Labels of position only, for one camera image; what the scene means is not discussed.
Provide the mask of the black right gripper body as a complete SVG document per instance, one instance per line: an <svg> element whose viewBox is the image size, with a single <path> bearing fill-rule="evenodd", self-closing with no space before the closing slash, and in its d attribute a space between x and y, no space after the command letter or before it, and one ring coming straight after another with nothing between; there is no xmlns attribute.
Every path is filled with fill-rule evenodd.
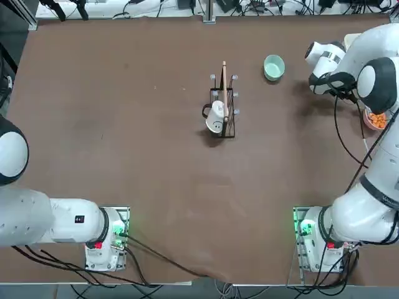
<svg viewBox="0 0 399 299"><path fill-rule="evenodd" d="M341 100L349 100L352 103L358 102L358 98L355 95L354 89L352 88L350 89L333 88L332 95Z"/></svg>

